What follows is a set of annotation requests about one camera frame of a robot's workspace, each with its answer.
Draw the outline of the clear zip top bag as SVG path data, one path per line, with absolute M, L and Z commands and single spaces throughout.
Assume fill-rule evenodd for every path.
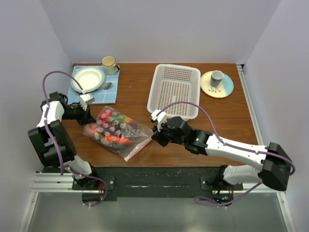
M 96 122 L 84 126 L 83 135 L 91 138 L 110 151 L 119 154 L 125 161 L 129 161 L 129 159 L 140 152 L 152 140 L 151 136 L 153 135 L 153 131 L 149 127 L 141 124 L 144 126 L 147 136 L 129 138 L 134 142 L 133 144 L 112 144 L 105 140 L 104 136 L 114 135 L 122 137 L 121 129 L 126 124 L 132 123 L 141 124 L 112 107 L 104 106 Z

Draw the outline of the fake carrot orange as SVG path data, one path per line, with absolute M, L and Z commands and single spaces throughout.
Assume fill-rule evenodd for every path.
M 128 138 L 122 138 L 114 135 L 104 136 L 104 139 L 112 144 L 133 144 L 134 142 Z

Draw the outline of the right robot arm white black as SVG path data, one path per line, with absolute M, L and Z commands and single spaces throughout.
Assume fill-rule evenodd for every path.
M 286 191 L 292 161 L 277 143 L 250 145 L 191 128 L 181 117 L 170 119 L 152 116 L 152 139 L 165 147 L 168 143 L 183 145 L 197 155 L 219 156 L 241 162 L 241 166 L 222 165 L 209 181 L 215 189 L 225 190 L 243 182 L 262 183 L 270 189 Z

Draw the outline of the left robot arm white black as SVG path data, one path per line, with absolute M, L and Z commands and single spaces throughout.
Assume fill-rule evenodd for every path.
M 73 174 L 77 185 L 86 189 L 99 187 L 100 178 L 94 167 L 82 160 L 76 152 L 62 120 L 76 120 L 85 126 L 96 122 L 85 100 L 68 105 L 68 97 L 53 92 L 47 101 L 41 103 L 42 117 L 36 128 L 28 131 L 28 137 L 44 167 L 60 168 Z

